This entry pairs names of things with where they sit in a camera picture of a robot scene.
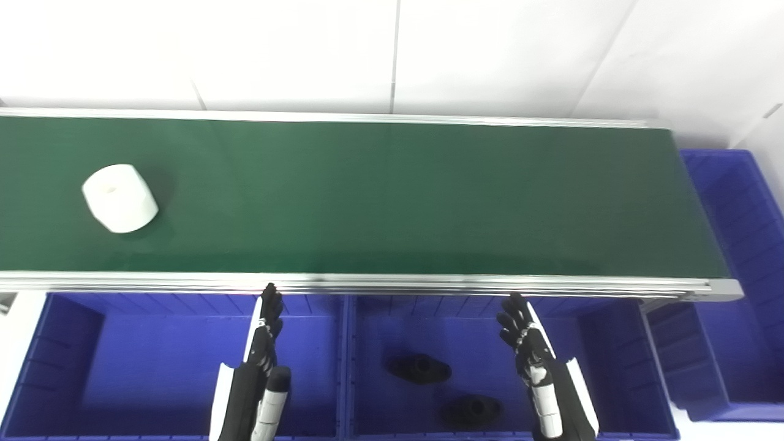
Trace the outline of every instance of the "black object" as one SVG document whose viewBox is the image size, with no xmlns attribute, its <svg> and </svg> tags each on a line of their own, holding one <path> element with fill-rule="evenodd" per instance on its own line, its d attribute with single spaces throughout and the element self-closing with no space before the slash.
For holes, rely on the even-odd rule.
<svg viewBox="0 0 784 441">
<path fill-rule="evenodd" d="M 447 381 L 452 376 L 452 368 L 447 363 L 426 354 L 392 359 L 387 364 L 387 370 L 395 377 L 417 385 L 440 383 Z"/>
<path fill-rule="evenodd" d="M 256 328 L 253 330 L 248 354 L 234 370 L 218 441 L 250 440 L 259 404 L 267 386 L 267 378 L 278 364 L 275 339 L 283 328 L 282 295 L 274 284 L 269 283 L 261 293 L 261 299 L 259 316 L 251 317 L 251 326 Z"/>
<path fill-rule="evenodd" d="M 456 428 L 474 429 L 490 425 L 503 414 L 501 402 L 485 395 L 465 395 L 441 409 L 441 419 Z"/>
</svg>

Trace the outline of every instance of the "blue plastic bin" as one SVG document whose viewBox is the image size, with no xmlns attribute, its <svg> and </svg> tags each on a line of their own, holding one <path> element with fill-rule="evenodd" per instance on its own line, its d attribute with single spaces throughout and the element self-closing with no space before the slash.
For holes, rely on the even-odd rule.
<svg viewBox="0 0 784 441">
<path fill-rule="evenodd" d="M 501 297 L 286 296 L 278 358 L 292 368 L 279 439 L 531 439 Z M 202 441 L 218 365 L 242 357 L 252 296 L 50 294 L 5 416 L 13 441 Z M 576 355 L 602 439 L 677 439 L 635 301 L 533 300 L 560 357 Z M 452 378 L 415 386 L 391 356 L 425 352 Z M 438 409 L 463 393 L 501 400 L 483 432 L 453 432 Z"/>
<path fill-rule="evenodd" d="M 784 222 L 748 151 L 682 151 L 746 297 L 648 315 L 670 397 L 694 421 L 784 421 Z"/>
<path fill-rule="evenodd" d="M 514 355 L 498 337 L 499 297 L 359 297 L 350 317 L 350 434 L 359 439 L 531 439 L 533 412 Z M 677 439 L 636 301 L 532 299 L 558 357 L 578 357 L 601 439 Z M 427 387 L 388 374 L 390 357 L 425 353 L 452 377 Z M 500 400 L 483 432 L 454 432 L 438 415 L 464 394 Z"/>
<path fill-rule="evenodd" d="M 221 363 L 242 359 L 255 298 L 50 294 L 0 438 L 207 439 Z M 288 296 L 280 364 L 292 368 L 283 438 L 334 439 L 342 299 Z"/>
</svg>

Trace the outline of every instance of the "black plastic part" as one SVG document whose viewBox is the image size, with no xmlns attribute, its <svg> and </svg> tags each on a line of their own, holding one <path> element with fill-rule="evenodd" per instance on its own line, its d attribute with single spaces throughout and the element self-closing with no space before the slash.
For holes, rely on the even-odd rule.
<svg viewBox="0 0 784 441">
<path fill-rule="evenodd" d="M 387 370 L 395 377 L 411 381 L 416 385 L 440 383 L 452 376 L 452 368 L 447 363 L 426 354 L 391 359 L 387 363 Z"/>
<path fill-rule="evenodd" d="M 226 415 L 223 418 L 218 441 L 250 439 L 265 381 L 264 373 L 257 365 L 242 363 L 234 370 Z"/>
<path fill-rule="evenodd" d="M 267 378 L 267 390 L 270 392 L 288 392 L 292 385 L 292 370 L 288 366 L 272 368 Z"/>
<path fill-rule="evenodd" d="M 490 425 L 502 414 L 501 402 L 485 395 L 465 395 L 441 409 L 441 419 L 447 425 L 464 430 Z"/>
</svg>

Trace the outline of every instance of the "white cylindrical object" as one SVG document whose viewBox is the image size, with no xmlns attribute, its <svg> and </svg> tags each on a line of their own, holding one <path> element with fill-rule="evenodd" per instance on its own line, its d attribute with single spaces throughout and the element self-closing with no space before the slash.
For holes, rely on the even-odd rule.
<svg viewBox="0 0 784 441">
<path fill-rule="evenodd" d="M 82 193 L 93 216 L 113 233 L 138 230 L 158 213 L 150 188 L 129 164 L 96 171 L 82 185 Z"/>
<path fill-rule="evenodd" d="M 288 392 L 264 391 L 250 441 L 272 441 L 281 421 Z"/>
<path fill-rule="evenodd" d="M 555 385 L 536 386 L 531 389 L 534 395 L 534 407 L 539 415 L 539 427 L 545 438 L 557 438 L 564 433 L 561 421 L 561 409 L 555 395 Z"/>
</svg>

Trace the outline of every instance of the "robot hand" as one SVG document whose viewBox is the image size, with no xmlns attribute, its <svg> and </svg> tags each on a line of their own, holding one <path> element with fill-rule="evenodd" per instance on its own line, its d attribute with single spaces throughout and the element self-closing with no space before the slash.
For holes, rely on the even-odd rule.
<svg viewBox="0 0 784 441">
<path fill-rule="evenodd" d="M 242 363 L 218 371 L 209 441 L 274 438 L 291 384 L 291 370 L 277 366 L 275 353 L 282 311 L 281 294 L 270 283 L 256 300 Z"/>
<path fill-rule="evenodd" d="M 534 308 L 513 293 L 497 315 L 501 338 L 514 350 L 517 374 L 528 386 L 538 424 L 534 439 L 594 441 L 599 430 L 596 412 L 576 359 L 556 359 Z"/>
</svg>

